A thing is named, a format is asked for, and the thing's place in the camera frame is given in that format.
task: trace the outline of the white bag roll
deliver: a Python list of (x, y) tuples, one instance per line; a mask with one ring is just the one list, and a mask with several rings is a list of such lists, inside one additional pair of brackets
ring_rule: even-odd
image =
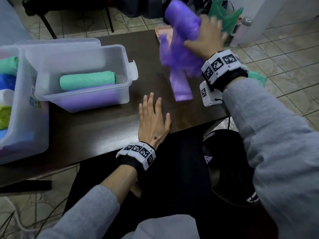
[(10, 89), (0, 90), (0, 106), (12, 106), (14, 91)]

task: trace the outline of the gray sweater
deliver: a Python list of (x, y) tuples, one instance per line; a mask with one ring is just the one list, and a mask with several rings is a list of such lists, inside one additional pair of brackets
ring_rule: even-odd
[[(253, 182), (276, 222), (279, 238), (319, 238), (319, 132), (251, 79), (237, 81), (223, 100), (244, 139)], [(117, 215), (117, 198), (103, 186), (90, 190), (39, 238), (101, 238)], [(195, 220), (174, 215), (141, 222), (124, 238), (199, 238)]]

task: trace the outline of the purple garbage bag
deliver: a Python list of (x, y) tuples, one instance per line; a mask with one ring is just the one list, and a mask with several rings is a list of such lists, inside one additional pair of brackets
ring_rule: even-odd
[(191, 100), (193, 95), (186, 75), (199, 77), (204, 61), (185, 48), (184, 42), (197, 39), (201, 19), (180, 0), (171, 1), (165, 18), (173, 27), (173, 37), (169, 45), (165, 34), (159, 36), (159, 58), (163, 66), (172, 68), (170, 82), (175, 100)]

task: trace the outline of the gray sleeve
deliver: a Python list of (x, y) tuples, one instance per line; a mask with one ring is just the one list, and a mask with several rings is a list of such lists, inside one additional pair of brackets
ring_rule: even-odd
[(257, 195), (279, 238), (317, 238), (319, 132), (254, 80), (231, 84), (223, 100), (244, 139)]
[(101, 185), (78, 201), (58, 223), (38, 239), (102, 238), (119, 212), (116, 196)]

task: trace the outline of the black chair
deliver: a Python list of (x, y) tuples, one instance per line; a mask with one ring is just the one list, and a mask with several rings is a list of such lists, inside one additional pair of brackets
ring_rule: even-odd
[(110, 22), (111, 31), (114, 32), (110, 11), (107, 7), (106, 0), (23, 0), (22, 5), (25, 8), (26, 14), (28, 16), (38, 15), (42, 19), (43, 23), (54, 39), (57, 39), (57, 37), (44, 16), (49, 11), (93, 11), (102, 10), (105, 8), (107, 18)]

